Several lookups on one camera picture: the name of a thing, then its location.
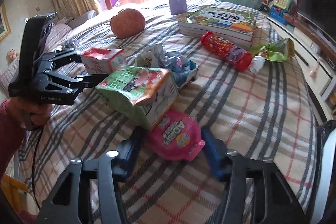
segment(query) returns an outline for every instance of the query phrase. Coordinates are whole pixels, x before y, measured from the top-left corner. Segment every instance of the human hand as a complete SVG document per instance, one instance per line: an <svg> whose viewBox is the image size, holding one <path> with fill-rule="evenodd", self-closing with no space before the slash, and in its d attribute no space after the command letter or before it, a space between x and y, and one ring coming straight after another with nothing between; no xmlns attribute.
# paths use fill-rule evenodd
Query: human hand
<svg viewBox="0 0 336 224"><path fill-rule="evenodd" d="M30 119L34 125L42 126L49 120L52 110L53 105L39 105L23 97L12 97L7 103L7 111L20 125L24 123L22 111L31 113Z"/></svg>

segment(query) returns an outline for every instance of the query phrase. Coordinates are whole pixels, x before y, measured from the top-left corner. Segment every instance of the red candy tube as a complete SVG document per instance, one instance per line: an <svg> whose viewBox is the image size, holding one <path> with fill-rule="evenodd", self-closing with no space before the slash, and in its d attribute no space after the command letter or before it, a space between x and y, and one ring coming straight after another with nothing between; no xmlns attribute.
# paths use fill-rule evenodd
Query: red candy tube
<svg viewBox="0 0 336 224"><path fill-rule="evenodd" d="M240 71L246 70L253 59L252 54L223 37L215 35L213 32L207 32L203 35L201 44L204 48L234 65Z"/></svg>

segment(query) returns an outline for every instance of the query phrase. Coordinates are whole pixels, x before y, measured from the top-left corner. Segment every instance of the black tv screen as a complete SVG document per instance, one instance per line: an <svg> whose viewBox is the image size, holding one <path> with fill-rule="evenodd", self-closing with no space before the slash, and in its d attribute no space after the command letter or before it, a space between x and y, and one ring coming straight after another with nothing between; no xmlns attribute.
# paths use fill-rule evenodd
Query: black tv screen
<svg viewBox="0 0 336 224"><path fill-rule="evenodd" d="M301 0L299 14L319 27L336 46L336 0Z"/></svg>

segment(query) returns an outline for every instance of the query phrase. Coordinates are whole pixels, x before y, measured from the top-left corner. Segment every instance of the plaid blanket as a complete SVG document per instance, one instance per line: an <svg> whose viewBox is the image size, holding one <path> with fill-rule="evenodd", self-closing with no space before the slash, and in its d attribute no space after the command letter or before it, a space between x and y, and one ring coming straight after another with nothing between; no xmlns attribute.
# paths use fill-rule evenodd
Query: plaid blanket
<svg viewBox="0 0 336 224"><path fill-rule="evenodd" d="M188 11L201 5L252 11L256 16L253 43L279 39L268 20L258 11L231 3L188 1ZM198 79L180 91L174 108L193 116L200 126L211 128L229 149L254 159L274 158L303 209L310 199L316 159L315 119L302 71L295 58L283 63L266 63L258 75L238 72L233 66L202 48L199 38L179 33L177 17L168 5L143 7L145 30L120 40L110 30L110 10L69 33L90 47L124 48L129 64L148 45L160 43L168 51L179 51L199 65ZM67 75L84 73L81 64L60 69ZM73 106L56 105L44 127L36 160L36 195L44 200L57 177L74 157L100 157L129 138L134 125L111 111L93 89L81 93ZM32 155L37 141L32 132L20 150L28 188L32 188ZM209 173L203 153L192 162L167 161L144 147L136 170L121 185L130 223L212 223L224 185ZM252 208L253 182L247 182L244 223ZM97 209L97 199L92 201Z"/></svg>

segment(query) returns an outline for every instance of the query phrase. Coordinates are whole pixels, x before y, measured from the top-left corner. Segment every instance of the red and white box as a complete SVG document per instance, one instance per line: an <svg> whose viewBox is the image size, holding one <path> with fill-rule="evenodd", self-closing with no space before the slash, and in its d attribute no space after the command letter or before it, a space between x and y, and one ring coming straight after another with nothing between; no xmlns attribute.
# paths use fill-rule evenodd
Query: red and white box
<svg viewBox="0 0 336 224"><path fill-rule="evenodd" d="M82 53L81 58L88 74L111 74L127 65L123 52L124 49L92 48Z"/></svg>

